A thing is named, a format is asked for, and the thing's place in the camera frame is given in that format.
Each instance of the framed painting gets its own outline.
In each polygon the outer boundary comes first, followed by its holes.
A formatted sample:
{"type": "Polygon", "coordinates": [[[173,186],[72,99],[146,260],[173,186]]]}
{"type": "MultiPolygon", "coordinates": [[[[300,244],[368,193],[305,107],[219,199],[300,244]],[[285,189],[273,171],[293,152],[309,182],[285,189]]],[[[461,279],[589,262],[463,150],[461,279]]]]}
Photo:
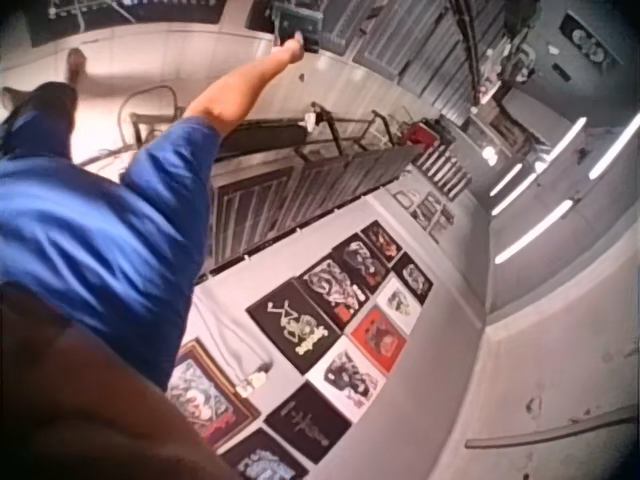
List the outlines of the framed painting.
{"type": "Polygon", "coordinates": [[[309,474],[309,470],[261,428],[221,456],[248,480],[302,480],[309,474]]]}
{"type": "Polygon", "coordinates": [[[290,279],[247,308],[247,313],[301,373],[340,338],[331,322],[290,279]]]}
{"type": "Polygon", "coordinates": [[[391,372],[407,343],[378,307],[369,310],[351,332],[351,338],[384,373],[391,372]]]}
{"type": "Polygon", "coordinates": [[[307,382],[267,415],[265,424],[315,464],[351,427],[351,422],[307,382]]]}
{"type": "Polygon", "coordinates": [[[332,253],[300,275],[300,279],[309,297],[340,330],[349,325],[369,298],[332,253]]]}
{"type": "Polygon", "coordinates": [[[402,252],[402,247],[377,220],[362,229],[362,236],[391,264],[402,252]]]}
{"type": "Polygon", "coordinates": [[[392,278],[382,289],[376,302],[404,333],[411,333],[422,306],[398,280],[392,278]]]}
{"type": "Polygon", "coordinates": [[[358,234],[334,247],[333,252],[345,272],[372,295],[389,275],[384,260],[358,234]]]}
{"type": "Polygon", "coordinates": [[[393,265],[392,270],[400,281],[404,283],[405,287],[416,297],[420,305],[424,305],[433,288],[433,282],[427,277],[427,274],[418,267],[418,264],[413,258],[411,258],[408,253],[403,253],[393,265]]]}
{"type": "Polygon", "coordinates": [[[198,339],[180,349],[167,397],[213,450],[260,416],[198,339]]]}
{"type": "Polygon", "coordinates": [[[340,338],[311,369],[307,380],[353,423],[360,420],[386,381],[347,337],[340,338]]]}

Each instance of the ceiling light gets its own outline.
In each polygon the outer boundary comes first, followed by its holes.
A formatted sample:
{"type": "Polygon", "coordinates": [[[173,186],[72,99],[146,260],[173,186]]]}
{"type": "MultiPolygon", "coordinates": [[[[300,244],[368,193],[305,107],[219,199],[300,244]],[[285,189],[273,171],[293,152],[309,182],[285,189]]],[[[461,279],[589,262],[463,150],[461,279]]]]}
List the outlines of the ceiling light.
{"type": "Polygon", "coordinates": [[[564,136],[564,138],[560,140],[560,143],[556,145],[556,148],[554,148],[551,151],[551,153],[547,155],[546,158],[548,162],[552,162],[554,158],[560,155],[560,152],[562,152],[562,150],[564,150],[567,147],[567,145],[569,145],[571,140],[575,138],[578,132],[582,130],[582,127],[584,127],[585,123],[587,123],[587,117],[582,117],[578,119],[578,121],[573,125],[573,127],[571,127],[571,130],[569,130],[567,134],[564,136]]]}
{"type": "Polygon", "coordinates": [[[604,169],[609,166],[609,164],[616,158],[616,155],[620,153],[620,150],[627,144],[627,142],[631,139],[636,130],[640,127],[640,113],[636,115],[636,117],[631,121],[629,126],[622,132],[622,135],[618,137],[615,143],[611,146],[611,148],[604,154],[596,166],[589,172],[589,178],[591,180],[595,180],[600,176],[604,169]]]}
{"type": "Polygon", "coordinates": [[[495,259],[496,265],[501,264],[505,260],[511,258],[514,254],[522,250],[529,243],[531,243],[536,237],[538,237],[542,232],[544,232],[547,228],[549,228],[556,220],[558,220],[562,215],[567,213],[569,209],[573,206],[573,200],[565,200],[560,204],[558,208],[556,208],[553,212],[545,217],[538,225],[533,227],[529,232],[518,240],[516,243],[507,248],[504,252],[498,255],[495,259]]]}
{"type": "Polygon", "coordinates": [[[536,179],[537,175],[535,173],[532,173],[531,175],[529,175],[524,182],[522,182],[520,185],[518,185],[518,187],[509,194],[509,196],[507,196],[507,198],[505,198],[502,202],[500,202],[498,204],[498,206],[496,208],[494,208],[491,211],[491,215],[493,215],[494,217],[499,214],[502,210],[504,210],[505,208],[507,208],[507,206],[513,202],[516,197],[518,195],[520,195],[525,188],[527,188],[529,185],[531,185],[533,183],[533,181],[536,179]]]}
{"type": "Polygon", "coordinates": [[[519,163],[518,165],[513,167],[511,169],[511,171],[509,173],[507,173],[502,180],[500,180],[500,183],[498,185],[496,185],[493,190],[491,190],[491,193],[489,194],[489,196],[493,197],[496,193],[498,193],[500,190],[502,190],[502,187],[504,187],[507,183],[509,183],[509,180],[511,180],[513,177],[515,177],[516,173],[518,173],[520,170],[522,170],[522,164],[521,163],[519,163]]]}

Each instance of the hand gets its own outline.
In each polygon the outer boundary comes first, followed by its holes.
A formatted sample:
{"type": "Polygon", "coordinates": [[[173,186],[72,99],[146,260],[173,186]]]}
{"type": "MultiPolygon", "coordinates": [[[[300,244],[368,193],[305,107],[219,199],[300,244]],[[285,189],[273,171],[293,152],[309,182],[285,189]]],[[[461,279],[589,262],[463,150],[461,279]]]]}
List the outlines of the hand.
{"type": "Polygon", "coordinates": [[[283,55],[288,64],[298,63],[304,57],[304,39],[300,32],[296,32],[294,38],[284,42],[284,45],[274,47],[272,54],[283,55]]]}

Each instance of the short sleeve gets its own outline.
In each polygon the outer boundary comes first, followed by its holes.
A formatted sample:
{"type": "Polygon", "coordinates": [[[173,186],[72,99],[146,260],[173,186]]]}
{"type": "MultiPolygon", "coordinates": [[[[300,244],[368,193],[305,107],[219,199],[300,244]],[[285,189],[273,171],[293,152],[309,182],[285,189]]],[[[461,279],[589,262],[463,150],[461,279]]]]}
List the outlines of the short sleeve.
{"type": "Polygon", "coordinates": [[[121,184],[182,231],[194,214],[208,217],[209,177],[220,141],[204,118],[182,119],[138,152],[121,184]]]}

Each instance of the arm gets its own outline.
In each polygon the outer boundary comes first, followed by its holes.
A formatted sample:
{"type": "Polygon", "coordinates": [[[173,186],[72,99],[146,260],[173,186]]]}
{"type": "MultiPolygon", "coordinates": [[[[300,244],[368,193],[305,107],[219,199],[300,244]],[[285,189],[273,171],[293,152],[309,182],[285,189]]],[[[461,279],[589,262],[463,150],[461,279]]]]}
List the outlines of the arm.
{"type": "Polygon", "coordinates": [[[301,37],[276,47],[266,58],[228,73],[196,98],[185,117],[204,117],[221,136],[242,122],[255,105],[264,88],[288,65],[302,59],[301,37]]]}

